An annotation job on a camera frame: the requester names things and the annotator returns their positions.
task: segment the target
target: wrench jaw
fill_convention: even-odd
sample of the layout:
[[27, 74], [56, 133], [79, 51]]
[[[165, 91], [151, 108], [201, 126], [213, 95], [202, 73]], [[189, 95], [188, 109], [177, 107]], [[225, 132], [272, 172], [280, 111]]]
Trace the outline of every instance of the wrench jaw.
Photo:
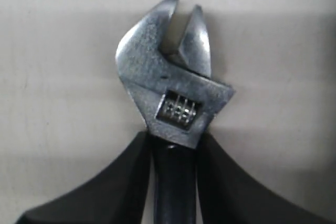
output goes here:
[[168, 62], [158, 51], [177, 3], [164, 0], [156, 5], [121, 39], [115, 58], [119, 77], [149, 132], [196, 148], [234, 90], [210, 79], [208, 35], [199, 6], [178, 48], [186, 67]]

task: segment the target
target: movable jaw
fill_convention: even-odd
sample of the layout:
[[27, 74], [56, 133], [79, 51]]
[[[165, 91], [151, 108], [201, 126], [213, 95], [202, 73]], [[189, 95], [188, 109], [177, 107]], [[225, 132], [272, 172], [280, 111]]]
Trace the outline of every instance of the movable jaw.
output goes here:
[[158, 51], [178, 1], [164, 0], [149, 11], [121, 39], [115, 58], [119, 77], [150, 133], [195, 148], [234, 90], [210, 80], [210, 48], [200, 6], [194, 8], [179, 46], [185, 68]]

